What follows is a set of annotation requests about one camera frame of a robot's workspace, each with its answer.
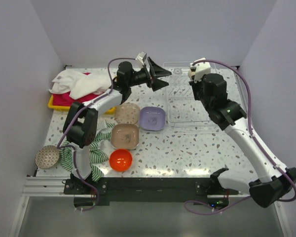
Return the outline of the clear glass cup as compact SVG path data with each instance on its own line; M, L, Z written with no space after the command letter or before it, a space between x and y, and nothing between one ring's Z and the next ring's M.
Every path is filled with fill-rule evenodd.
M180 76L180 75L182 75L182 70L181 70L181 68L174 68L173 69L173 75L174 76Z

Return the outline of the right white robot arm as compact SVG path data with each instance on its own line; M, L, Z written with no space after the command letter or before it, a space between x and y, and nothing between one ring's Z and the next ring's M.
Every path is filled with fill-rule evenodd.
M221 168L211 175L210 189L221 194L233 189L249 194L263 208L296 189L296 168L288 168L253 131L248 114L227 97L227 82L220 74L206 74L189 82L194 99L201 101L211 121L241 149L258 178L248 182L238 172Z

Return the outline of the white wire dish rack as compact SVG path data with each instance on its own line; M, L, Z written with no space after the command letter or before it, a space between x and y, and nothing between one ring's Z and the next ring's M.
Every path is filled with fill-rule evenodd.
M164 88L164 93L170 126L177 130L217 130L218 126L210 120L202 103L194 99L192 87L189 85L189 62L165 62L163 67L172 73L164 78L169 83ZM174 76L174 68L181 68L182 75Z

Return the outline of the patterned ceramic bowl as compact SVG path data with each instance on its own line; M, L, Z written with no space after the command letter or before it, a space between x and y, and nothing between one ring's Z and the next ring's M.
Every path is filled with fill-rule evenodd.
M60 152L56 146L47 145L42 147L35 156L35 163L40 169L54 167L60 158Z

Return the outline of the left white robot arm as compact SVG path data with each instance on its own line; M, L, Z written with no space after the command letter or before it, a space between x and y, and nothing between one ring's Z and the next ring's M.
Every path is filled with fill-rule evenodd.
M74 102L70 106L61 140L67 140L67 147L73 150L72 175L78 178L75 188L82 194L92 189L92 181L88 179L91 174L88 148L96 136L98 117L124 103L134 86L146 84L153 91L158 91L169 85L163 77L172 73L157 65L145 52L139 53L134 60L139 63L139 70L133 68L133 58L119 58L116 76L109 77L111 86L106 92L94 100Z

